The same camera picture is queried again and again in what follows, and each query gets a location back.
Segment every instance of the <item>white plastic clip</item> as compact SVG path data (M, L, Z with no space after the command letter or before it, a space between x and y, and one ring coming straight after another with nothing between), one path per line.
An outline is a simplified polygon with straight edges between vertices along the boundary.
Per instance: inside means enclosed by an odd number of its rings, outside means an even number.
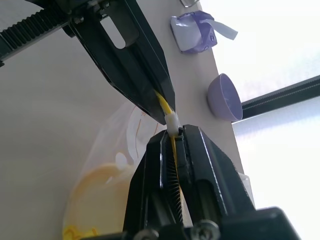
M165 117L166 130L170 137L175 137L179 134L179 118L175 112L167 114Z

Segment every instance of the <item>plastic bag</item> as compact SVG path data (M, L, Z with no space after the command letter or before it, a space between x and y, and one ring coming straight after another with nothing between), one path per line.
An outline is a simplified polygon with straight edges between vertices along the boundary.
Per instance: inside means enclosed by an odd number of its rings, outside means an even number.
M131 102L105 122L70 194L63 240L122 231L131 178L150 138L164 129Z

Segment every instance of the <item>black frame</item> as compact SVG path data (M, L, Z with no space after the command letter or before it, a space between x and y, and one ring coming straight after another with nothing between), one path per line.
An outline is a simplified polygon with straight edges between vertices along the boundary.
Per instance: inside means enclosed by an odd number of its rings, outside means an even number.
M242 103L243 120L320 96L320 76Z

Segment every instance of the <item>white tabletop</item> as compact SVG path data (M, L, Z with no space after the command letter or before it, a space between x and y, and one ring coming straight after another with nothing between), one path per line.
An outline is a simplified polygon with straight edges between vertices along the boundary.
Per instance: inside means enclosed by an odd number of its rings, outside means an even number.
M139 0L167 60L182 124L200 126L242 165L230 122L216 119L206 89L218 75L211 50L179 52L169 17L193 11L178 0ZM0 30L38 11L23 0L0 1ZM62 30L0 68L0 239L61 239L68 195L100 126L125 101L77 39Z

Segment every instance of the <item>lavender bowl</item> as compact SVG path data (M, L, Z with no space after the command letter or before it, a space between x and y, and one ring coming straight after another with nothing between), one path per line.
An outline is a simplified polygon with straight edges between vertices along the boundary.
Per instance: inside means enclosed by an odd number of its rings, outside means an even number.
M211 82L207 99L216 117L231 122L242 119L243 111L239 95L226 74L220 74Z

